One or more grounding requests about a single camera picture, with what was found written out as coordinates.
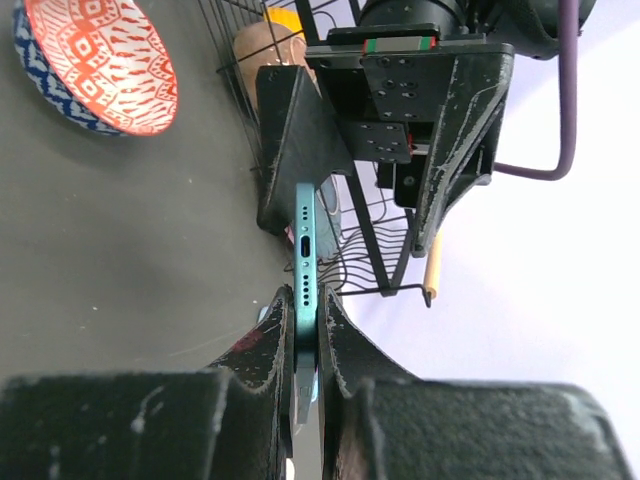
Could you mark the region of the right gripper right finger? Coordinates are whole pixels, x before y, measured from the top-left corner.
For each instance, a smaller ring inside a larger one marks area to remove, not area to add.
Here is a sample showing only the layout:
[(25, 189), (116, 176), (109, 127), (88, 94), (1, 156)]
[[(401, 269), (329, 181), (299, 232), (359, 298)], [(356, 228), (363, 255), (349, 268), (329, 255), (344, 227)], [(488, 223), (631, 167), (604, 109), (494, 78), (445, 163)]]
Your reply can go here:
[(429, 381), (318, 299), (326, 479), (629, 479), (606, 412), (570, 384)]

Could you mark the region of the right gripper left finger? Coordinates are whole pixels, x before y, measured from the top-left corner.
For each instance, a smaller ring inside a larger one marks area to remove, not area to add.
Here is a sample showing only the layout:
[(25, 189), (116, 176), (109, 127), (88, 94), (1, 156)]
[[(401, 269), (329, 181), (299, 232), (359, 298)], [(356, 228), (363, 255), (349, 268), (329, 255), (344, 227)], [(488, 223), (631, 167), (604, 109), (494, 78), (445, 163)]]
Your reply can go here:
[(5, 479), (282, 479), (294, 296), (209, 366), (24, 375), (1, 387)]

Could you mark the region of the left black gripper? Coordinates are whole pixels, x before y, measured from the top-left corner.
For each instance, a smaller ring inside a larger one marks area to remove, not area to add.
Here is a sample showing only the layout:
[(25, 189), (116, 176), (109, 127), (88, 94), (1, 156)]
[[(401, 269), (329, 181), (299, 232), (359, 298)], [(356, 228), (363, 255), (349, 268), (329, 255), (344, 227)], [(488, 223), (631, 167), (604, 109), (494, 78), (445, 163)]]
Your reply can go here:
[(426, 256), (448, 210), (491, 180), (513, 47), (434, 24), (357, 27), (330, 31), (306, 60), (344, 140), (304, 67), (261, 67), (258, 226), (283, 232), (296, 185), (349, 175), (354, 158), (391, 167), (395, 204), (416, 210), (411, 255)]

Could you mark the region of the teal phone black screen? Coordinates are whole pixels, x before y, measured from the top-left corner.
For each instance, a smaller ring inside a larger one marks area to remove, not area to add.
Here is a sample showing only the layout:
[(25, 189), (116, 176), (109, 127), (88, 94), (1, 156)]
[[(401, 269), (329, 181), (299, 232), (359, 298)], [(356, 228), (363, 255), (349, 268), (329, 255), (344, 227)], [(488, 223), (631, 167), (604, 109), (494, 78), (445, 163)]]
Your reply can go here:
[(294, 387), (293, 427), (297, 435), (308, 423), (317, 368), (316, 190), (311, 183), (295, 189), (294, 211)]

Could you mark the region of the light blue phone case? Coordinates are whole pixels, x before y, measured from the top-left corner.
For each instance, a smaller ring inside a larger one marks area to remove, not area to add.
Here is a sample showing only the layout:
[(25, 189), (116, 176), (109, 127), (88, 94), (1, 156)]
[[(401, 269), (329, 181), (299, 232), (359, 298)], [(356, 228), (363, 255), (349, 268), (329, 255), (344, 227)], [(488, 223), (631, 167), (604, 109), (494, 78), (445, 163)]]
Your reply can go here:
[(265, 319), (265, 317), (267, 316), (267, 313), (269, 311), (269, 307), (265, 306), (262, 307), (259, 311), (258, 317), (257, 317), (257, 322), (260, 323), (261, 321), (263, 321)]

